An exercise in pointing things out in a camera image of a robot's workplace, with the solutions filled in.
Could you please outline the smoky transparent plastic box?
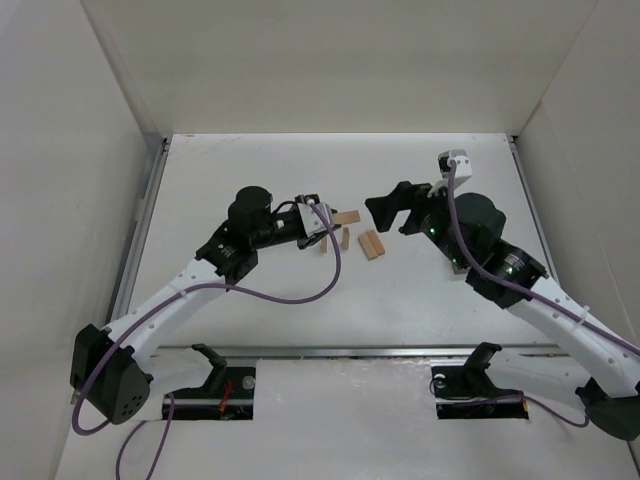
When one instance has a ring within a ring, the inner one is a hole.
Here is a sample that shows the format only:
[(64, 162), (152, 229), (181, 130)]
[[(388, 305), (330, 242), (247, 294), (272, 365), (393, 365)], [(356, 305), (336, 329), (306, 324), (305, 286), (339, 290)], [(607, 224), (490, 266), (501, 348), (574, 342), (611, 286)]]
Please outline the smoky transparent plastic box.
[(451, 261), (451, 268), (454, 275), (466, 275), (469, 266), (465, 262), (460, 262), (457, 259)]

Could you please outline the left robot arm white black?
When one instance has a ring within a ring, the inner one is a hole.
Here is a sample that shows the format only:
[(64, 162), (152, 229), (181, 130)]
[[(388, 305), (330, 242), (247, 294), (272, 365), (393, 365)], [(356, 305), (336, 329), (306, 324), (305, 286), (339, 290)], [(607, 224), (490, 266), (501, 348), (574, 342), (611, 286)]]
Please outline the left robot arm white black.
[(286, 298), (240, 283), (257, 266), (261, 249), (295, 243), (304, 250), (334, 239), (336, 214), (317, 195), (300, 195), (274, 207), (266, 189), (242, 188), (226, 220), (166, 286), (125, 316), (102, 328), (89, 324), (77, 334), (70, 374), (78, 394), (73, 430), (84, 436), (91, 433), (80, 425), (85, 402), (107, 423), (119, 425), (155, 396), (189, 388), (217, 392), (226, 381), (227, 362), (212, 348), (194, 344), (161, 354), (159, 347), (201, 308), (229, 291), (288, 304)]

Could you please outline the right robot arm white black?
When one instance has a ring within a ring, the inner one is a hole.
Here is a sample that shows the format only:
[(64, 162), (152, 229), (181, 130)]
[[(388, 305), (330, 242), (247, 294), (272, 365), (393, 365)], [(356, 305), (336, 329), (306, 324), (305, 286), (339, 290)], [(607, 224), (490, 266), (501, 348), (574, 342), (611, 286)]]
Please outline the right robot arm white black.
[(516, 354), (498, 344), (479, 344), (461, 366), (435, 367), (432, 385), (444, 417), (476, 416), (499, 401), (526, 393), (581, 412), (586, 424), (633, 441), (639, 436), (639, 350), (575, 302), (526, 251), (502, 240), (505, 214), (478, 193), (436, 194), (428, 184), (399, 183), (365, 205), (380, 233), (396, 215), (409, 213), (401, 234), (424, 234), (484, 299), (546, 335), (573, 362)]

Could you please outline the plain wood block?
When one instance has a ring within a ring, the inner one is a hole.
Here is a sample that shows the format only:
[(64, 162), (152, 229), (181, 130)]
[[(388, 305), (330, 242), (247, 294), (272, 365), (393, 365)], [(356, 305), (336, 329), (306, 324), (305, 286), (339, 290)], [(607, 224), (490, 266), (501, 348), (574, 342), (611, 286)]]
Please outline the plain wood block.
[(350, 225), (361, 221), (358, 210), (336, 212), (332, 218), (335, 225)]

